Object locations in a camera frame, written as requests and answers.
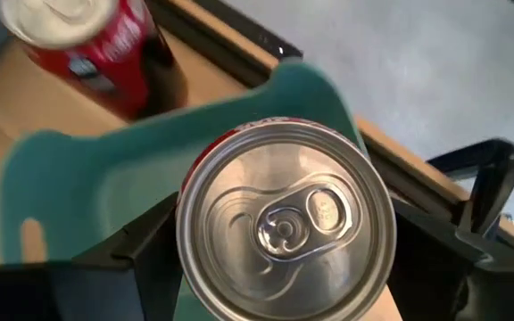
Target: wooden edge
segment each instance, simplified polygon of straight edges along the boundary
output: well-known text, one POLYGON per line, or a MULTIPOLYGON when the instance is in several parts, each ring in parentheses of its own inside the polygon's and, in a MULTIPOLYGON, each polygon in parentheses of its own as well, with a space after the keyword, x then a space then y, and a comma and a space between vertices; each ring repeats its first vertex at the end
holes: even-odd
POLYGON ((275 56, 266 52, 237 30, 231 28, 228 24, 213 16, 199 4, 196 4, 191 0, 170 0, 170 2, 178 6, 184 12, 196 17, 200 22, 211 27, 215 32, 219 33, 232 44, 236 44, 236 46, 251 55, 268 69, 273 70, 277 67, 278 59, 275 56))
POLYGON ((397 165, 408 170, 418 179, 428 183, 435 192, 450 202, 466 201, 469 198, 468 191, 463 187, 386 136, 376 125, 360 117, 356 117, 355 120, 362 135, 372 143, 371 146, 376 147, 386 157, 392 158, 397 165))

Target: black handle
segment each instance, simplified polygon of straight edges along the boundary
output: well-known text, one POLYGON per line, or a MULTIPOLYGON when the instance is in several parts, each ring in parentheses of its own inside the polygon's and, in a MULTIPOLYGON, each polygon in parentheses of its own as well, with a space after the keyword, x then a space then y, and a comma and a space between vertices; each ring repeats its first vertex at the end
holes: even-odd
POLYGON ((514 143, 494 138, 448 152, 428 161, 452 179, 476 176, 469 200, 452 223, 487 235, 514 188, 514 143))

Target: silver can top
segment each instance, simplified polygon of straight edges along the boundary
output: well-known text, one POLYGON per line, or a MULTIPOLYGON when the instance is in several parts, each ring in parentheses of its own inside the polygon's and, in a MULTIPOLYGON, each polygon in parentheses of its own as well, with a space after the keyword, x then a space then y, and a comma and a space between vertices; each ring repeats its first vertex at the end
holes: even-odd
POLYGON ((276 122, 231 136, 194 170, 178 249, 190 286, 220 319, 354 319, 386 285, 394 213, 352 143, 276 122))
POLYGON ((29 44, 61 49, 98 34, 118 3, 119 0, 0 0, 0 20, 29 44))

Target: red can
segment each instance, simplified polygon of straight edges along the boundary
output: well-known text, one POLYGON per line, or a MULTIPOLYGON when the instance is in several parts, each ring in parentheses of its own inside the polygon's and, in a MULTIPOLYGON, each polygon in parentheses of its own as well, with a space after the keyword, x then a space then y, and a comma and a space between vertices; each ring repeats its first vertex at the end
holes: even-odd
POLYGON ((192 292, 219 320, 357 320, 386 286, 396 226, 353 142, 275 117, 228 131, 195 160, 176 236, 192 292))
POLYGON ((31 60, 125 119, 180 107, 183 74, 143 0, 0 0, 31 60))

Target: gray floor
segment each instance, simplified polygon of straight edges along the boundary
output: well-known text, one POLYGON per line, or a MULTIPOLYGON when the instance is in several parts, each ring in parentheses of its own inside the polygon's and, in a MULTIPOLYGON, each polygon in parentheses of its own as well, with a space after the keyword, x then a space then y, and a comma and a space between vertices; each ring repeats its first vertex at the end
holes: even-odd
MULTIPOLYGON (((226 0, 304 50, 350 108, 427 159, 514 141, 508 0, 226 0)), ((514 216, 514 193, 505 209, 514 216)))

